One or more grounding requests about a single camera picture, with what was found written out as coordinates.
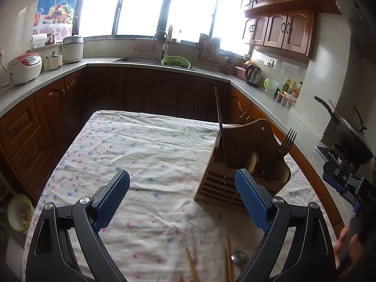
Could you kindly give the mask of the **spice jar rack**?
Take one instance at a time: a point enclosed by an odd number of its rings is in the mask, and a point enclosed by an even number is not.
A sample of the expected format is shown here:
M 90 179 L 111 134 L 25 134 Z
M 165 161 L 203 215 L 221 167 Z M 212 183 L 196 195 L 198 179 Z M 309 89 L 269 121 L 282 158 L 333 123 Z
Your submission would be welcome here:
M 290 78 L 286 78 L 281 89 L 277 89 L 276 102 L 290 110 L 297 102 L 302 89 L 303 82 L 296 83 Z

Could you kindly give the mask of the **wooden utensil holder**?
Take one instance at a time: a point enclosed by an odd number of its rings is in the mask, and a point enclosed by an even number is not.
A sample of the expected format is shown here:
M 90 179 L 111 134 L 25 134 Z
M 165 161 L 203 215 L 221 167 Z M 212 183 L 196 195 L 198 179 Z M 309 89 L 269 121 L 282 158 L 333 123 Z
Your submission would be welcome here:
M 265 119 L 246 125 L 224 125 L 194 200 L 245 212 L 235 187 L 235 174 L 241 169 L 248 171 L 256 183 L 275 196 L 291 177 L 284 158 L 275 158 L 278 148 L 279 143 Z

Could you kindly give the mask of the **green handled plastic jug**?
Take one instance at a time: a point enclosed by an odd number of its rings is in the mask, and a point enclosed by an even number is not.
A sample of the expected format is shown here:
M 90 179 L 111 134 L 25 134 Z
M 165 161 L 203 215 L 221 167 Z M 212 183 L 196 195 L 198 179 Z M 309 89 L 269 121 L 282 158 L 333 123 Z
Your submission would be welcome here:
M 274 96 L 279 86 L 279 82 L 272 80 L 271 78 L 266 78 L 264 80 L 264 91 L 270 96 Z

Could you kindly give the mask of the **white red rice cooker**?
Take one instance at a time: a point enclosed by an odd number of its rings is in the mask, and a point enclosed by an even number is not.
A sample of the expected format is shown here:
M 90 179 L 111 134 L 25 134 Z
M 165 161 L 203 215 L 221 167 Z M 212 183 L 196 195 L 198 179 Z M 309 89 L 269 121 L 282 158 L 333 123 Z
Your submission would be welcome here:
M 34 80 L 41 73 L 42 58 L 39 54 L 19 55 L 8 63 L 11 85 L 21 85 Z

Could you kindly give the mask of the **yellow oil bottle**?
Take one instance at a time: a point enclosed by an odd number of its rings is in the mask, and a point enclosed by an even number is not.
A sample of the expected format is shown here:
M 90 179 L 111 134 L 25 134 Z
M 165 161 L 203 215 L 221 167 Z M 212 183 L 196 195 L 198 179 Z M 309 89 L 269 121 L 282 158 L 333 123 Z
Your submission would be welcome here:
M 173 34 L 173 26 L 170 25 L 169 28 L 168 28 L 168 42 L 172 42 L 173 41 L 173 37 L 172 37 L 172 34 Z

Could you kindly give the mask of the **steel electric kettle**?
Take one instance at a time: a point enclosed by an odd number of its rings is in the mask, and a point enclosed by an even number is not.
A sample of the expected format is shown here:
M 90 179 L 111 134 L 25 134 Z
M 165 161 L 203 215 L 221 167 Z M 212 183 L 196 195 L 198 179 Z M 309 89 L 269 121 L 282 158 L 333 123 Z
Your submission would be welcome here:
M 262 70 L 259 66 L 249 64 L 245 70 L 246 83 L 252 87 L 259 88 Z

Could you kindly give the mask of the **green colander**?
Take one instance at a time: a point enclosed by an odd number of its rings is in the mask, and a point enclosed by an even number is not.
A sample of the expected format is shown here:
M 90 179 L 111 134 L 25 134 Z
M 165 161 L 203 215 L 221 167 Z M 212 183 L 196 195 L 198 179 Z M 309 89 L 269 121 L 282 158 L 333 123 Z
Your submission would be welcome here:
M 163 66 L 170 66 L 170 67 L 179 67 L 183 69 L 190 69 L 191 68 L 191 63 L 180 56 L 174 56 L 174 55 L 169 55 L 166 56 L 161 60 L 161 64 Z

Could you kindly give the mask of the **wooden chopstick pair left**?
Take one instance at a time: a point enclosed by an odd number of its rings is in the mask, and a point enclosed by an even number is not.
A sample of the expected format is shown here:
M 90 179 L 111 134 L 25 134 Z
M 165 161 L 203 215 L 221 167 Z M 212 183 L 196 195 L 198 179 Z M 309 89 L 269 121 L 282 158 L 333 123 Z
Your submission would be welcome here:
M 198 273 L 195 268 L 193 257 L 189 248 L 179 250 L 175 257 L 176 270 L 178 272 L 178 281 L 199 281 Z

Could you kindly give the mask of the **lower wooden cabinets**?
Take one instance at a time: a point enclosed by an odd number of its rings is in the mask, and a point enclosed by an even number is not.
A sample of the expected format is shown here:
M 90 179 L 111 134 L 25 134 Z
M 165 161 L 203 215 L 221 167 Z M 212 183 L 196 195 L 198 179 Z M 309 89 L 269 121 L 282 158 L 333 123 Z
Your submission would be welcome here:
M 278 138 L 291 127 L 299 133 L 306 130 L 292 123 L 288 111 L 262 99 L 238 78 L 147 65 L 74 64 L 2 89 L 1 169 L 37 200 L 53 168 L 95 111 L 214 121 L 216 104 L 229 124 L 266 119 Z

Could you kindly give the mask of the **dark metal chopstick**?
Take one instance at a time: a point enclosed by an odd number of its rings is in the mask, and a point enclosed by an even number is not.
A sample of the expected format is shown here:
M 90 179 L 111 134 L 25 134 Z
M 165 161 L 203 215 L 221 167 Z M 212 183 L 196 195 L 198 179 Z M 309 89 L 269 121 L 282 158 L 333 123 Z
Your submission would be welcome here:
M 215 101 L 216 101 L 216 107 L 217 107 L 217 118 L 218 118 L 218 123 L 219 123 L 219 134 L 220 134 L 220 139 L 222 141 L 223 163 L 226 164 L 226 148 L 225 148 L 225 142 L 224 142 L 223 121 L 222 121 L 222 114 L 220 110 L 220 101 L 219 101 L 217 87 L 214 87 L 214 92 L 215 92 Z

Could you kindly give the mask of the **tropical fruit poster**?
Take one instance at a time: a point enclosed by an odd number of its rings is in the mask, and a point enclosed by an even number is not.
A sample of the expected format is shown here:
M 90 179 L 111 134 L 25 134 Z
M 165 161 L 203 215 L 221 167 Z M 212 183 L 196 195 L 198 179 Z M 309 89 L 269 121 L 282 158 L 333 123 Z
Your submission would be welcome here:
M 34 16 L 33 34 L 49 34 L 61 42 L 73 33 L 78 0 L 39 0 Z

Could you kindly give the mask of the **wooden cabinets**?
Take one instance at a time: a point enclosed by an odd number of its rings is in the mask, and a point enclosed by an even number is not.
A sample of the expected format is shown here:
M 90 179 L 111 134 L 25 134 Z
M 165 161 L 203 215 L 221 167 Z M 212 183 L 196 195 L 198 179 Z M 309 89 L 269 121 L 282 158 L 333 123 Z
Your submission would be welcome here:
M 263 52 L 308 64 L 318 13 L 339 12 L 335 0 L 242 0 L 242 39 Z
M 1 169 L 37 200 L 53 168 L 95 111 L 214 121 L 216 104 L 229 124 L 266 119 L 278 138 L 291 127 L 299 133 L 306 130 L 292 123 L 288 111 L 262 99 L 238 78 L 147 65 L 74 64 L 2 89 Z

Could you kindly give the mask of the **black wok pan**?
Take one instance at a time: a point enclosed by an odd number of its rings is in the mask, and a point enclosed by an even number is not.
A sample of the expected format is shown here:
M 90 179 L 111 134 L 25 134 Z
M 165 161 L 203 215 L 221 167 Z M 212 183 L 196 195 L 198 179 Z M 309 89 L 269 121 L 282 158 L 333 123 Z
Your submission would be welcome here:
M 337 116 L 330 106 L 318 96 L 315 95 L 313 98 L 326 108 L 331 120 L 336 124 L 339 146 L 342 152 L 347 156 L 347 160 L 354 165 L 365 165 L 369 163 L 369 161 L 374 158 L 374 155 L 364 136 L 364 131 L 367 130 L 367 128 L 363 125 L 363 119 L 357 108 L 352 105 L 352 108 L 355 110 L 360 120 L 360 127 L 352 125 L 340 115 Z

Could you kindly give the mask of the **white dotted tablecloth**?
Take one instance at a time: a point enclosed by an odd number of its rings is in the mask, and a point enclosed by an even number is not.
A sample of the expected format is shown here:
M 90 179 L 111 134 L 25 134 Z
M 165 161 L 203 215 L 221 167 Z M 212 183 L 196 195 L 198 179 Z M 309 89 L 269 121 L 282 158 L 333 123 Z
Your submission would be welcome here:
M 216 121 L 99 110 L 92 114 L 47 178 L 34 211 L 92 196 L 120 170 L 129 191 L 100 231 L 128 281 L 224 280 L 224 246 L 248 254 L 262 231 L 245 212 L 219 208 L 195 195 L 218 137 Z

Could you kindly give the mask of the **green bowl on floor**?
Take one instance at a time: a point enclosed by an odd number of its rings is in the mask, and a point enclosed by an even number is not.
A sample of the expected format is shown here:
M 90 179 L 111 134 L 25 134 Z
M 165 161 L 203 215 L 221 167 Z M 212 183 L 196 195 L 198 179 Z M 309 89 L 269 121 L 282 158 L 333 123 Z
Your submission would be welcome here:
M 34 215 L 34 207 L 24 194 L 16 195 L 10 200 L 7 218 L 11 228 L 17 232 L 26 232 Z

